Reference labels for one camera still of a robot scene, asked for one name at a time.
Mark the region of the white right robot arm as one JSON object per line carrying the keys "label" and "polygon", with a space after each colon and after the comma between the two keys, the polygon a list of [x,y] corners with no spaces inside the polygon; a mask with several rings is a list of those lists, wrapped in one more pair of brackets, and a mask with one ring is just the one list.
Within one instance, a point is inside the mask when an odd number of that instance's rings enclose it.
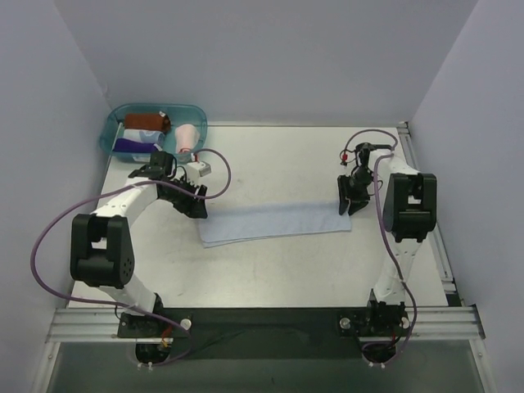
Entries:
{"label": "white right robot arm", "polygon": [[337,178],[338,213],[351,216],[374,200],[386,257],[368,305],[350,316],[350,324],[375,336],[405,331],[411,326],[405,300],[413,299],[409,274],[436,226],[437,179],[408,165],[392,146],[363,142],[354,155],[355,167]]}

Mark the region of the light blue towel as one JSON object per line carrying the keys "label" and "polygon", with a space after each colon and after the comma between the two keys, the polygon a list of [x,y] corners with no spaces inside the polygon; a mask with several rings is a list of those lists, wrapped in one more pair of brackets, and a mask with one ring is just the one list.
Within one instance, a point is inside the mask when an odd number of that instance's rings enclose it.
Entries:
{"label": "light blue towel", "polygon": [[347,233],[348,215],[338,214],[335,202],[299,202],[213,209],[198,221],[205,248],[265,238],[323,233]]}

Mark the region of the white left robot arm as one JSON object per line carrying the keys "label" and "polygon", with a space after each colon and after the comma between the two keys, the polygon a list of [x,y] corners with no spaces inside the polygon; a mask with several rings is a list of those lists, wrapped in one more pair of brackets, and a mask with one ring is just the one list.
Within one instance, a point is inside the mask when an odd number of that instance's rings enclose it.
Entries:
{"label": "white left robot arm", "polygon": [[152,153],[147,164],[128,175],[126,191],[89,215],[76,215],[72,221],[71,277],[126,304],[131,314],[138,315],[136,327],[147,337],[164,331],[165,316],[160,296],[147,289],[134,273],[130,228],[155,201],[171,203],[190,219],[207,217],[203,200],[207,187],[201,184],[201,178],[211,173],[210,165],[192,159],[179,176],[176,167],[173,155],[165,151]]}

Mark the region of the pink striped towel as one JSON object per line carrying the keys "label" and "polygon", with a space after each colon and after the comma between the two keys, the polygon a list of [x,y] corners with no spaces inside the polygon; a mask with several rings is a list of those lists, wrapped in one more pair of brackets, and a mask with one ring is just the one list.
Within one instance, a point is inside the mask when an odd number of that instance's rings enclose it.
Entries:
{"label": "pink striped towel", "polygon": [[189,153],[200,138],[200,131],[192,124],[179,125],[174,131],[176,152],[178,154]]}

